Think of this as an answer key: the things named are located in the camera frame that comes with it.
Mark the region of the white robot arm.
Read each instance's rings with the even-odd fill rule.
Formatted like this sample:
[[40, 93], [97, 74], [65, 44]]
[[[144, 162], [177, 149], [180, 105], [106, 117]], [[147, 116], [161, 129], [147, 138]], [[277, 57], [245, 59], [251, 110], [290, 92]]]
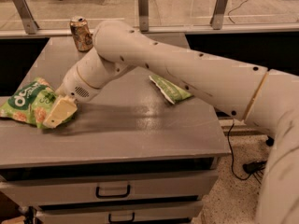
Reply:
[[299, 224], [299, 79], [250, 63], [156, 42], [123, 21], [101, 21], [93, 48], [66, 73], [44, 124], [55, 128], [110, 81], [141, 67], [274, 140], [256, 224]]

